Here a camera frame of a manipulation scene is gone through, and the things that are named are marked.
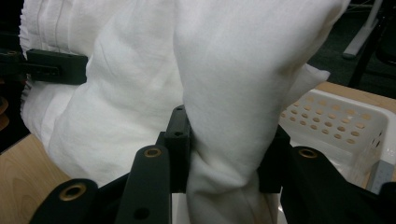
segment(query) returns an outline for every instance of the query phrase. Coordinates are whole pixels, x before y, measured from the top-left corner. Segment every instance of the fabric fold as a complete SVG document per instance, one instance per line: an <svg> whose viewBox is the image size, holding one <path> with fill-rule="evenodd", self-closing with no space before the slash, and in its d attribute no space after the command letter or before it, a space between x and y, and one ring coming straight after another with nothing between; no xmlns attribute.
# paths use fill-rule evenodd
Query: fabric fold
<svg viewBox="0 0 396 224"><path fill-rule="evenodd" d="M304 64L347 3L177 1L175 53L194 136L191 223L276 223L255 171L282 108L327 77Z"/></svg>
<svg viewBox="0 0 396 224"><path fill-rule="evenodd" d="M25 92L23 120L62 170L99 186L129 172L184 104L191 223L276 223L255 171L281 110L329 75L306 62L347 0L38 3L25 1L23 50L90 57L87 83Z"/></svg>

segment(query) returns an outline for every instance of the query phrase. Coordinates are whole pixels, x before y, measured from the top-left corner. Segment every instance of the wooden surface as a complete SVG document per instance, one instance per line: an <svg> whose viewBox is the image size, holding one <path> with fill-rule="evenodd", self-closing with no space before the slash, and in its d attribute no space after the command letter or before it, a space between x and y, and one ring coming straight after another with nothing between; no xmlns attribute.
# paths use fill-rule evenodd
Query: wooden surface
<svg viewBox="0 0 396 224"><path fill-rule="evenodd" d="M396 113L393 99L331 83L321 84L317 89ZM47 195L68 179L49 160L41 143L29 135L0 156L0 223L28 223Z"/></svg>

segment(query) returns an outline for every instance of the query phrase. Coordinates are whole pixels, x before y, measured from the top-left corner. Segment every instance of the metal grommet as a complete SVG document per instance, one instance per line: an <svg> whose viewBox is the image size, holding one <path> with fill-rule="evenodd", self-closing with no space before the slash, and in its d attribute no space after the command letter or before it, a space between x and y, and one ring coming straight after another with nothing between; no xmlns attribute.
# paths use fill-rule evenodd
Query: metal grommet
<svg viewBox="0 0 396 224"><path fill-rule="evenodd" d="M311 149L307 149L307 148L303 148L298 150L298 153L302 156L302 157L306 157L308 159L314 159L318 156L318 153L316 151L313 151Z"/></svg>
<svg viewBox="0 0 396 224"><path fill-rule="evenodd" d="M149 157L149 158L158 157L158 156L160 156L161 154L162 154L162 152L161 152L158 148L156 148L156 147L154 147L154 148L149 148L149 149L147 149L147 150L145 151L145 156L146 156L146 157Z"/></svg>
<svg viewBox="0 0 396 224"><path fill-rule="evenodd" d="M62 190L62 192L59 194L59 198L65 202L73 201L79 196L83 195L85 191L87 191L85 184L77 183Z"/></svg>

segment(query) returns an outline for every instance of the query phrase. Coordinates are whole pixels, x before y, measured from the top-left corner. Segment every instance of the perforated basket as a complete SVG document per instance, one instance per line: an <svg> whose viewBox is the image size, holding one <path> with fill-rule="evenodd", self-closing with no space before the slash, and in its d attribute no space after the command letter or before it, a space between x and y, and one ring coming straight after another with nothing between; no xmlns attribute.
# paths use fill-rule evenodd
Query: perforated basket
<svg viewBox="0 0 396 224"><path fill-rule="evenodd" d="M343 177L379 192L396 163L396 116L386 109L312 90L282 114L279 124L293 146L324 153Z"/></svg>

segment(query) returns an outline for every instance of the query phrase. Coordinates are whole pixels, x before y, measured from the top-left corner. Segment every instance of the black plastic bracket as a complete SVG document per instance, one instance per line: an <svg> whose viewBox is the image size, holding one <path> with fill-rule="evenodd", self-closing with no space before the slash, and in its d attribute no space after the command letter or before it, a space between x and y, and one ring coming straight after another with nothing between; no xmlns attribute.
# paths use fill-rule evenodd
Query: black plastic bracket
<svg viewBox="0 0 396 224"><path fill-rule="evenodd" d="M87 81L85 67L88 58L39 49L26 51L27 61L15 50L0 49L0 77L5 80L33 80L79 85Z"/></svg>
<svg viewBox="0 0 396 224"><path fill-rule="evenodd" d="M156 145L136 153L131 173L99 189L87 187L87 195L70 204L60 200L61 192L73 198L79 194L71 187L76 181L91 182L64 183L41 204L31 223L171 223L171 193L185 189L190 139L187 114L179 106ZM396 183L385 184L379 195L353 186L321 152L291 147L280 127L258 174L260 192L282 192L289 224L394 223Z"/></svg>

